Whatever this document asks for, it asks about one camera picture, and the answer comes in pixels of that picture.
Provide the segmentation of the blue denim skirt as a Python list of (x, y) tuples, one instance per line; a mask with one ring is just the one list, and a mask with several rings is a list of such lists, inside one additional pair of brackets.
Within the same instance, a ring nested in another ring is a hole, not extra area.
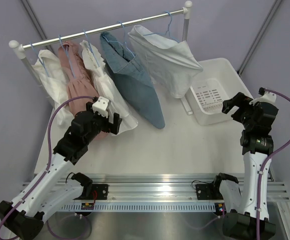
[(165, 120), (156, 90), (136, 53), (109, 32), (101, 33), (100, 44), (109, 75), (122, 97), (154, 127), (163, 129)]

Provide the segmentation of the blue wire hanger of skirt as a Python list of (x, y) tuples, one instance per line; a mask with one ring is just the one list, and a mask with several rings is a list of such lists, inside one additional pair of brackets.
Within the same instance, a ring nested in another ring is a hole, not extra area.
[(125, 27), (124, 27), (124, 25), (123, 25), (123, 23), (122, 22), (120, 22), (120, 21), (117, 21), (117, 23), (119, 23), (120, 25), (121, 25), (121, 27), (122, 27), (122, 29), (123, 29), (123, 31), (124, 31), (124, 36), (123, 36), (123, 43), (121, 43), (121, 42), (119, 42), (119, 41), (117, 41), (117, 40), (108, 40), (105, 36), (103, 36), (103, 38), (108, 42), (108, 43), (118, 43), (118, 44), (120, 44), (121, 46), (124, 46), (127, 50), (128, 50), (128, 52), (133, 56), (133, 58), (135, 58), (135, 54), (128, 48), (128, 46), (127, 46), (127, 38), (126, 38), (126, 31), (125, 31)]

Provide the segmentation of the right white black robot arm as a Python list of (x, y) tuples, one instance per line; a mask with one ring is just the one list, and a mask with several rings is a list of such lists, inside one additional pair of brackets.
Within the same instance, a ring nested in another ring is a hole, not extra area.
[(275, 95), (268, 92), (256, 99), (239, 92), (223, 102), (224, 114), (237, 107), (231, 117), (244, 127), (240, 138), (244, 182), (240, 189), (236, 177), (219, 173), (211, 190), (224, 200), (222, 232), (235, 240), (268, 240), (276, 232), (267, 209), (267, 175), (273, 152), (269, 133), (278, 113), (274, 101)]

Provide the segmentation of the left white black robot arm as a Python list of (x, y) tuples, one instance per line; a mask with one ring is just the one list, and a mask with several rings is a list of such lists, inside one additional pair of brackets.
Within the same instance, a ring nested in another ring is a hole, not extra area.
[(47, 166), (11, 201), (0, 203), (0, 227), (5, 226), (16, 238), (34, 239), (48, 219), (63, 205), (76, 198), (92, 195), (93, 181), (76, 173), (60, 189), (50, 191), (59, 179), (87, 152), (89, 143), (100, 133), (118, 134), (122, 119), (113, 113), (109, 121), (110, 100), (92, 97), (86, 110), (78, 112), (55, 148), (48, 148)]

